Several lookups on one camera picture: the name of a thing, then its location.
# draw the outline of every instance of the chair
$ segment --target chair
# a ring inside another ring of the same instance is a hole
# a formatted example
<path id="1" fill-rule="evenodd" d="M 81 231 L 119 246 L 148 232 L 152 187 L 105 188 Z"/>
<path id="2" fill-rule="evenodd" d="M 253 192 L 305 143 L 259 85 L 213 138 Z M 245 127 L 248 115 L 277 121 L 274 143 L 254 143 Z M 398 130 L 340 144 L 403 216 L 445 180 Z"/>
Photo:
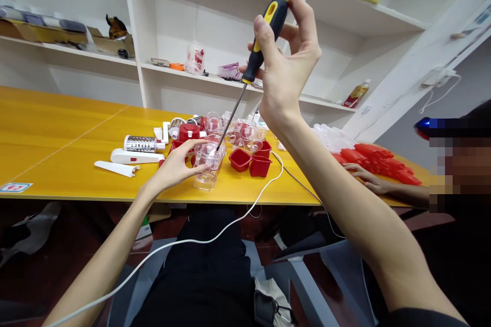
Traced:
<path id="1" fill-rule="evenodd" d="M 365 284 L 362 259 L 347 240 L 326 245 L 322 234 L 318 231 L 282 251 L 275 261 L 311 253 L 319 253 L 350 308 L 356 313 L 360 325 L 365 327 L 377 325 L 378 321 L 373 314 Z"/>
<path id="2" fill-rule="evenodd" d="M 176 238 L 154 241 L 150 252 L 176 241 Z M 251 259 L 251 276 L 260 281 L 274 278 L 280 289 L 290 300 L 290 281 L 300 298 L 310 325 L 339 327 L 314 279 L 303 261 L 276 263 L 267 267 L 261 265 L 256 245 L 243 240 L 245 255 Z M 135 276 L 114 296 L 110 305 L 107 327 L 128 327 L 139 312 L 153 281 L 162 267 L 170 247 L 153 255 Z M 126 266 L 117 282 L 125 280 L 134 268 Z"/>

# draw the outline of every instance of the yellow table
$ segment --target yellow table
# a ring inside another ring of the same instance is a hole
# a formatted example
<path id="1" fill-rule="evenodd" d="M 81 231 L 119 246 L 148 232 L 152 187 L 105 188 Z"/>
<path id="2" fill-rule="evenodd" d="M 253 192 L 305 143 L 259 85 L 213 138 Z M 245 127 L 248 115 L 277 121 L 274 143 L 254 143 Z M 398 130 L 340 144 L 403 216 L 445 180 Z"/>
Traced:
<path id="1" fill-rule="evenodd" d="M 127 134 L 153 136 L 153 127 L 162 126 L 163 121 L 176 116 L 187 118 L 174 112 L 9 87 L 0 87 L 0 115 L 0 158 L 5 168 L 0 174 L 0 185 L 33 183 L 23 193 L 1 193 L 3 197 L 104 201 L 132 201 L 158 164 L 140 164 L 136 176 L 128 178 L 95 167 L 94 162 L 110 161 L 111 151 L 122 147 Z M 271 132 L 266 139 L 285 167 L 312 190 L 291 156 L 275 149 L 278 141 Z M 194 188 L 193 179 L 189 178 L 163 192 L 157 201 L 251 204 L 264 185 L 280 172 L 281 165 L 272 156 L 266 179 L 253 178 L 248 171 L 237 173 L 227 155 L 212 191 Z M 428 184 L 427 170 L 402 157 L 396 158 L 412 167 L 415 175 Z M 390 206 L 407 206 L 393 199 L 384 200 Z M 286 172 L 270 184 L 258 203 L 319 205 Z"/>

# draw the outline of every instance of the stack of red plastic parts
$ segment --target stack of red plastic parts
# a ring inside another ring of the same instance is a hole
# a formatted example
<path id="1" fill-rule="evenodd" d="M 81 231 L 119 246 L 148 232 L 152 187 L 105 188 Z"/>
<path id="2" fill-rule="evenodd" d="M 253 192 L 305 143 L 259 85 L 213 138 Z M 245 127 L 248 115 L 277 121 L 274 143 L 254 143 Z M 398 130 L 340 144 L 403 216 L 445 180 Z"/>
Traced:
<path id="1" fill-rule="evenodd" d="M 333 154 L 340 164 L 358 164 L 372 174 L 381 174 L 399 180 L 403 184 L 421 185 L 414 177 L 413 169 L 394 159 L 391 151 L 381 147 L 356 144 L 353 149 L 342 149 L 341 154 Z"/>

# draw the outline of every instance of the plastic bottle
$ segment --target plastic bottle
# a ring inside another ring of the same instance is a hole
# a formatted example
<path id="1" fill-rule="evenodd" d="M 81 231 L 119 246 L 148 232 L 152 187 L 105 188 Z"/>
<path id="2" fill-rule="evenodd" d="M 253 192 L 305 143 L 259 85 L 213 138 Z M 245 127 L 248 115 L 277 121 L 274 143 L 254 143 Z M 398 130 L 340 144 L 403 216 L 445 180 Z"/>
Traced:
<path id="1" fill-rule="evenodd" d="M 365 93 L 368 91 L 368 83 L 370 83 L 370 81 L 371 79 L 367 79 L 362 84 L 356 86 L 353 92 L 351 92 L 351 94 L 344 102 L 343 106 L 355 108 L 358 105 L 358 102 L 363 98 Z"/>

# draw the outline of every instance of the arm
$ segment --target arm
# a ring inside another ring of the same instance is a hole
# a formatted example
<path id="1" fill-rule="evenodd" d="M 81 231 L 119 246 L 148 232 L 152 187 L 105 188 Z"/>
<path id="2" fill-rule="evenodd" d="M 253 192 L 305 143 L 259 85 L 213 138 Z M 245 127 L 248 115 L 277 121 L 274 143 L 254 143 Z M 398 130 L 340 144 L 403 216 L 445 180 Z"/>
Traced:
<path id="1" fill-rule="evenodd" d="M 423 208 L 430 207 L 430 188 L 427 186 L 407 185 L 383 180 L 356 163 L 345 163 L 344 168 L 354 171 L 352 176 L 363 180 L 365 187 L 377 195 L 388 194 Z"/>
<path id="2" fill-rule="evenodd" d="M 44 321 L 43 326 L 58 321 L 82 306 L 108 294 L 113 289 L 135 242 L 143 219 L 155 198 L 165 189 L 194 174 L 205 171 L 205 165 L 189 169 L 184 164 L 187 152 L 193 149 L 195 145 L 203 142 L 205 141 L 200 139 L 186 141 L 172 151 L 164 164 L 140 188 L 131 207 L 72 282 Z M 65 322 L 63 326 L 90 326 L 96 320 L 103 306 L 104 303 L 100 303 Z"/>
<path id="3" fill-rule="evenodd" d="M 321 51 L 312 8 L 303 0 L 289 4 L 298 27 L 285 25 L 281 36 L 290 42 L 292 55 L 276 49 L 273 32 L 261 16 L 254 22 L 265 62 L 258 73 L 264 85 L 261 115 L 372 269 L 389 311 L 430 309 L 464 321 L 436 284 L 421 248 L 397 214 L 326 154 L 303 120 L 298 99 Z"/>

